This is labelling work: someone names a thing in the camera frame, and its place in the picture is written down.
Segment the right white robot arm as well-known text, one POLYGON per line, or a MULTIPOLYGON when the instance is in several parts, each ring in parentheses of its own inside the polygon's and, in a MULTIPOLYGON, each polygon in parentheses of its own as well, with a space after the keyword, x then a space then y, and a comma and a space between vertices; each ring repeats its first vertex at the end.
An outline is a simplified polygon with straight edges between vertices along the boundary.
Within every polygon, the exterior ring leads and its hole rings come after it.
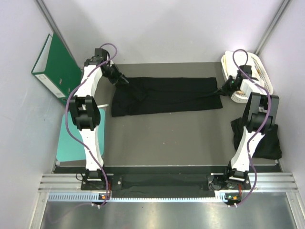
POLYGON ((259 142, 274 127, 280 101, 279 96, 269 94, 253 80, 229 76, 221 92, 232 95, 236 91, 243 91, 248 102, 242 117, 243 133, 237 151, 224 174, 214 179, 221 182, 221 189, 233 189, 247 182, 250 166, 253 165, 252 157, 259 142))

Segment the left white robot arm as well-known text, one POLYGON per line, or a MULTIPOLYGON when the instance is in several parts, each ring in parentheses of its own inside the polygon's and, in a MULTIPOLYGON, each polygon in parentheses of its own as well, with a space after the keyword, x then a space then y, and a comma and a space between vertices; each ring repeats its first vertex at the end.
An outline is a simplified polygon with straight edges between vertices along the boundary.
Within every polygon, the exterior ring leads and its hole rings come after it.
POLYGON ((68 134, 85 150, 86 169, 82 189, 108 192, 110 190, 109 182, 103 169, 104 162, 98 140, 101 114, 94 99, 97 84, 103 76, 116 86, 129 85, 126 77, 118 70, 109 56, 91 57, 85 62, 81 84, 72 91, 68 98, 66 111, 70 112, 72 122, 77 127, 81 139, 74 137, 70 130, 67 130, 68 134))

